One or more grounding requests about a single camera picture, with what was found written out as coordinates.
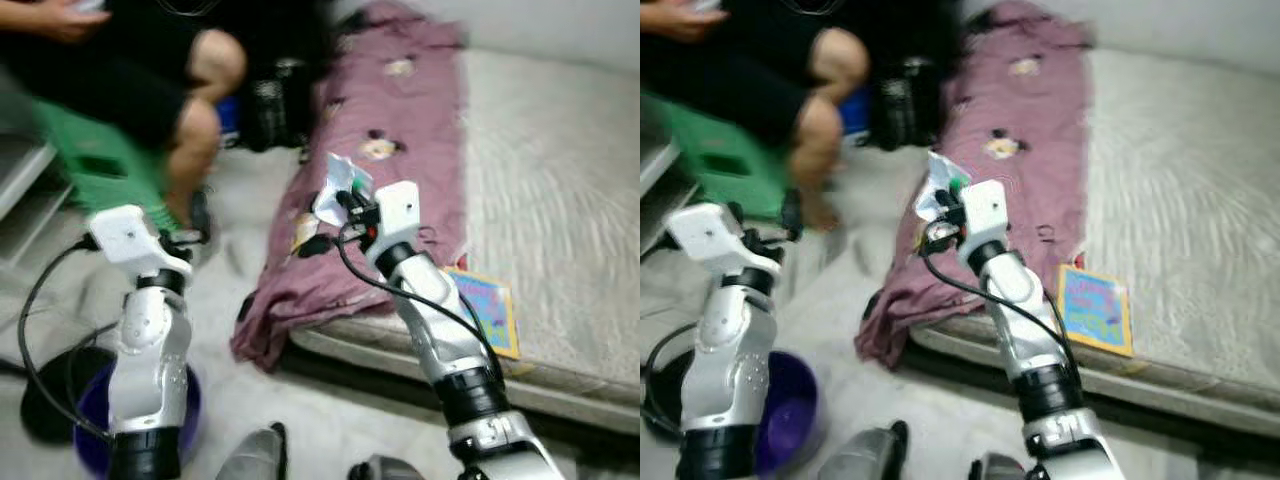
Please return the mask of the person right hand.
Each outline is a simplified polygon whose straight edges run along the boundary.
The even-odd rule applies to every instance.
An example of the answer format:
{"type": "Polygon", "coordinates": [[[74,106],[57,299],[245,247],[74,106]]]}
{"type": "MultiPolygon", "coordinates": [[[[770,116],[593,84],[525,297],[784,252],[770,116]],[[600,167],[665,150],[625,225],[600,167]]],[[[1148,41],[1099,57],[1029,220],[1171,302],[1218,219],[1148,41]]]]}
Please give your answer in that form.
{"type": "Polygon", "coordinates": [[[81,10],[77,1],[41,1],[33,9],[35,32],[60,44],[82,44],[111,18],[104,10],[81,10]]]}
{"type": "Polygon", "coordinates": [[[696,10],[687,1],[653,1],[641,5],[643,33],[694,44],[728,17],[721,9],[696,10]]]}

